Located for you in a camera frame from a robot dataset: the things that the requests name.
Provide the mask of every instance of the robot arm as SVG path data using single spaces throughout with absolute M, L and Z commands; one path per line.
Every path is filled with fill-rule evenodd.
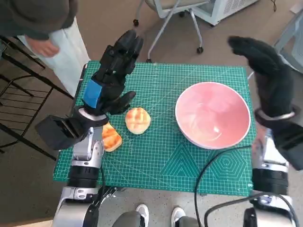
M 83 105 L 73 109 L 72 116 L 48 116 L 36 126 L 45 143 L 61 150 L 73 146 L 67 185 L 53 219 L 53 227 L 96 227 L 105 180 L 99 188 L 99 170 L 103 173 L 102 126 L 107 113 L 121 114 L 129 108 L 135 92 L 121 96 L 125 77 L 135 68 L 143 39 L 134 30 L 127 31 L 108 46 L 100 60 L 100 69 L 91 77 L 83 95 Z
M 290 69 L 268 44 L 252 38 L 232 36 L 234 54 L 245 56 L 255 72 L 261 107 L 255 118 L 261 125 L 252 155 L 252 195 L 260 192 L 281 195 L 289 204 L 288 166 L 303 169 L 303 128 L 297 124 L 299 108 L 293 99 Z M 280 197 L 263 195 L 250 201 L 253 208 L 244 215 L 245 227 L 298 227 L 293 211 Z

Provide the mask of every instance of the black cable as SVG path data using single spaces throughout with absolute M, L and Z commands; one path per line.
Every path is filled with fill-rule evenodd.
M 270 0 L 274 4 L 274 12 L 276 12 L 276 0 Z
M 203 169 L 202 169 L 199 177 L 197 178 L 196 186 L 195 186 L 195 210 L 196 210 L 196 217 L 197 217 L 197 221 L 198 221 L 199 227 L 202 227 L 202 224 L 201 224 L 200 215 L 199 215 L 199 211 L 198 211 L 198 205 L 197 205 L 197 190 L 198 190 L 199 183 L 200 183 L 200 181 L 201 181 L 201 179 L 203 177 L 203 174 L 205 173 L 206 169 L 213 163 L 213 161 L 215 161 L 223 153 L 226 153 L 227 151 L 238 150 L 238 149 L 245 149 L 245 148 L 250 148 L 250 147 L 251 146 L 249 145 L 249 146 L 243 146 L 243 147 L 231 148 L 231 149 L 224 150 L 224 151 L 220 152 L 219 154 L 215 155 L 215 157 L 213 157 L 206 164 L 206 166 L 203 167 Z M 229 201 L 229 202 L 218 204 L 218 205 L 210 208 L 205 213 L 205 215 L 204 215 L 204 226 L 208 227 L 207 217 L 213 211 L 215 211 L 215 210 L 217 210 L 219 208 L 222 208 L 222 207 L 234 205 L 234 204 L 245 202 L 245 201 L 250 201 L 250 200 L 256 199 L 256 198 L 258 198 L 260 196 L 263 196 L 263 195 L 272 195 L 272 196 L 276 196 L 276 197 L 279 197 L 280 199 L 282 199 L 288 205 L 289 210 L 290 210 L 290 212 L 291 212 L 291 214 L 293 216 L 294 222 L 296 224 L 296 227 L 300 227 L 298 217 L 297 217 L 297 215 L 296 215 L 296 213 L 295 213 L 294 208 L 292 207 L 292 205 L 282 195 L 279 195 L 279 194 L 276 194 L 276 193 L 272 193 L 272 192 L 261 192 L 261 193 L 258 193 L 258 194 L 255 194 L 255 195 L 252 195 L 252 196 L 249 196 L 249 197 L 246 197 L 246 198 L 242 198 L 242 199 L 233 200 L 233 201 Z
M 199 183 L 202 179 L 203 174 L 205 173 L 205 171 L 207 170 L 207 168 L 213 163 L 213 161 L 215 161 L 221 154 L 224 154 L 228 151 L 232 151 L 232 150 L 238 150 L 238 149 L 245 149 L 245 148 L 250 148 L 251 145 L 247 145 L 247 146 L 243 146 L 243 147 L 237 147 L 237 148 L 230 148 L 227 150 L 224 150 L 222 152 L 220 152 L 219 154 L 216 154 L 215 157 L 213 157 L 207 164 L 206 166 L 203 167 L 199 177 L 197 178 L 196 181 L 196 186 L 195 186 L 195 210 L 196 210 L 196 216 L 197 216 L 197 221 L 198 221 L 198 225 L 199 227 L 202 227 L 201 221 L 200 221 L 200 215 L 199 215 L 199 211 L 198 211 L 198 205 L 197 205 L 197 191 L 198 191 L 198 187 L 199 187 Z
M 294 219 L 294 222 L 295 222 L 295 226 L 296 226 L 296 227 L 300 227 L 298 217 L 297 217 L 297 215 L 295 214 L 294 208 L 293 208 L 292 205 L 289 203 L 289 201 L 287 201 L 287 199 L 284 198 L 282 195 L 279 195 L 279 194 L 276 194 L 276 193 L 272 193 L 272 192 L 261 192 L 261 193 L 258 193 L 258 194 L 255 194 L 255 195 L 252 195 L 252 196 L 243 198 L 243 199 L 233 200 L 233 201 L 224 202 L 224 203 L 215 205 L 214 207 L 210 208 L 210 209 L 205 213 L 205 215 L 204 215 L 204 225 L 205 225 L 205 227 L 208 227 L 207 217 L 208 217 L 208 215 L 209 215 L 211 212 L 213 212 L 213 211 L 215 211 L 215 210 L 217 210 L 217 209 L 219 209 L 219 208 L 222 208 L 222 207 L 226 207 L 226 206 L 238 204 L 238 203 L 241 203 L 241 202 L 250 201 L 250 200 L 259 198 L 260 196 L 263 196 L 263 195 L 272 195 L 272 196 L 276 196 L 276 197 L 279 197 L 280 199 L 282 199 L 282 200 L 288 205 L 289 210 L 290 210 L 290 212 L 291 212 L 292 215 L 293 215 L 293 219 Z
M 102 187 L 99 188 L 98 190 L 98 196 L 94 202 L 95 206 L 97 206 L 98 208 L 100 207 L 101 205 L 101 202 L 104 198 L 104 195 L 105 195 L 105 175 L 104 175 L 104 170 L 102 168 L 102 165 L 101 165 L 101 175 L 102 175 Z

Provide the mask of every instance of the white sneaker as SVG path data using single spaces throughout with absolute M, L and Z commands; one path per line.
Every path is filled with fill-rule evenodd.
M 181 207 L 176 207 L 171 214 L 171 227 L 175 227 L 175 223 L 183 216 L 185 216 L 184 210 Z
M 148 212 L 148 208 L 146 205 L 144 204 L 140 204 L 137 209 L 137 212 L 139 212 L 141 214 L 141 216 L 144 218 L 144 222 L 145 222 L 145 227 L 148 226 L 148 221 L 150 220 L 150 214 Z

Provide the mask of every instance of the white bowl rim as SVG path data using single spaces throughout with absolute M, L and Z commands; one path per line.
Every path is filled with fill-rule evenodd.
M 191 140 L 190 137 L 181 129 L 181 127 L 180 127 L 180 125 L 179 125 L 179 121 L 178 121 L 178 116 L 177 116 L 178 101 L 179 101 L 179 99 L 182 97 L 182 95 L 183 95 L 188 89 L 190 89 L 190 88 L 192 88 L 192 87 L 194 87 L 194 86 L 198 86 L 198 85 L 200 85 L 200 84 L 219 84 L 219 85 L 225 86 L 225 87 L 231 89 L 232 91 L 234 91 L 234 92 L 241 98 L 241 100 L 243 101 L 243 103 L 245 104 L 246 109 L 247 109 L 247 112 L 248 112 L 248 116 L 249 116 L 249 124 L 248 124 L 247 130 L 246 130 L 246 132 L 244 133 L 244 135 L 243 135 L 238 141 L 236 141 L 235 143 L 233 143 L 233 144 L 231 144 L 231 145 L 229 145 L 229 146 L 226 146 L 226 147 L 211 147 L 211 148 L 209 148 L 209 147 L 203 146 L 203 145 L 198 144 L 197 142 Z M 247 103 L 245 102 L 244 98 L 243 98 L 237 91 L 235 91 L 234 89 L 232 89 L 231 87 L 229 87 L 229 86 L 227 86 L 227 85 L 225 85 L 225 84 L 218 83 L 218 82 L 200 82 L 200 83 L 193 84 L 193 85 L 189 86 L 188 88 L 186 88 L 186 89 L 180 94 L 179 98 L 177 99 L 176 107 L 175 107 L 175 117 L 176 117 L 176 120 L 177 120 L 177 124 L 178 124 L 178 126 L 179 126 L 179 128 L 180 128 L 180 131 L 181 131 L 182 134 L 186 137 L 186 139 L 188 139 L 191 143 L 195 144 L 196 146 L 198 146 L 198 147 L 200 147 L 200 148 L 213 149 L 213 150 L 215 150 L 215 149 L 230 148 L 230 147 L 235 146 L 236 144 L 240 143 L 240 142 L 247 136 L 247 134 L 248 134 L 248 132 L 249 132 L 249 130 L 250 130 L 250 125 L 251 125 L 250 109 L 249 109 Z

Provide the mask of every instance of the person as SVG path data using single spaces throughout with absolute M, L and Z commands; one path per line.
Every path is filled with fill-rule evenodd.
M 147 206 L 141 204 L 136 210 L 123 213 L 113 227 L 148 227 L 149 216 Z M 198 227 L 198 222 L 187 217 L 181 207 L 176 207 L 171 214 L 171 227 Z
M 75 96 L 90 60 L 78 29 L 77 0 L 0 0 L 0 35 L 18 36 Z

